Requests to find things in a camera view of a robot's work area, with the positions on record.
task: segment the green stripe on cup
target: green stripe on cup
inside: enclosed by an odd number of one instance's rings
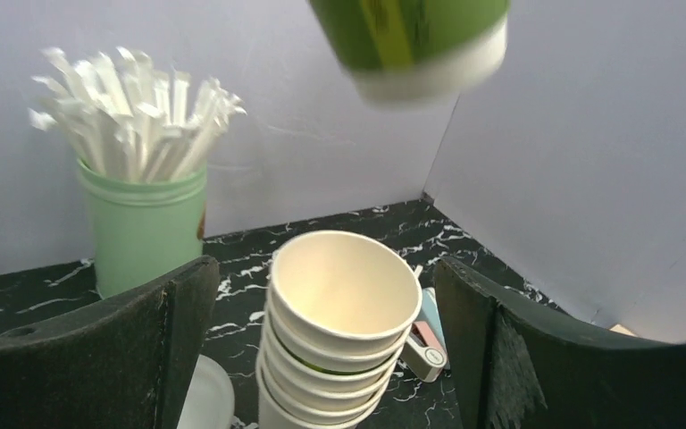
[[[305,366],[307,366],[307,367],[313,369],[314,371],[316,371],[316,372],[318,372],[318,373],[330,374],[330,375],[357,375],[357,374],[364,374],[364,373],[369,372],[369,371],[372,371],[372,370],[374,369],[374,367],[373,367],[373,368],[365,369],[365,370],[363,370],[363,371],[355,371],[355,372],[353,372],[353,373],[347,373],[347,372],[341,372],[341,371],[333,371],[333,370],[331,370],[331,369],[325,369],[325,368],[322,368],[322,367],[320,367],[320,366],[316,366],[316,365],[314,365],[314,364],[310,364],[310,363],[306,362],[305,360],[303,360],[301,357],[296,356],[296,354],[293,353],[292,351],[290,351],[290,349],[288,349],[288,347],[287,347],[285,344],[282,343],[282,340],[280,339],[280,336],[279,336],[279,335],[275,332],[275,330],[274,330],[274,326],[272,326],[271,328],[272,328],[272,334],[274,335],[274,338],[275,338],[275,339],[277,340],[277,342],[280,344],[280,346],[282,347],[282,349],[284,349],[285,351],[287,351],[288,354],[291,355],[295,360],[297,360],[298,362],[304,364]]]
[[[338,61],[354,72],[408,69],[471,43],[509,0],[309,0]]]

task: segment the green cup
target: green cup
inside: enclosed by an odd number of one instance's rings
[[[185,179],[127,183],[78,162],[102,298],[150,282],[203,254],[206,167]]]
[[[509,0],[309,0],[359,93],[374,102],[457,92],[506,53]]]

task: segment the marble surface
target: marble surface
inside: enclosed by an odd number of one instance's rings
[[[207,239],[205,253],[220,262],[222,282],[202,353],[230,374],[236,395],[234,429],[258,427],[254,362],[272,252],[300,233],[324,229],[373,237],[395,249],[411,266],[423,265],[423,287],[431,286],[432,267],[439,258],[451,255],[508,289],[558,308],[422,200]],[[82,260],[0,275],[0,333],[98,301],[91,268],[91,260]],[[399,362],[377,411],[358,427],[462,427],[450,373],[435,383],[422,383]]]

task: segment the white wall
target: white wall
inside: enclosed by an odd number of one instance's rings
[[[28,125],[29,77],[52,70],[41,48],[118,45],[245,100],[211,157],[208,234],[419,197],[455,102],[364,106],[303,1],[0,2],[0,272],[92,254],[71,153]]]
[[[514,2],[427,183],[574,315],[686,340],[686,2]]]

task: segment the stacked cup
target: stacked cup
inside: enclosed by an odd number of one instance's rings
[[[378,406],[422,305],[394,251],[315,231],[272,262],[256,359],[259,426],[354,428]]]

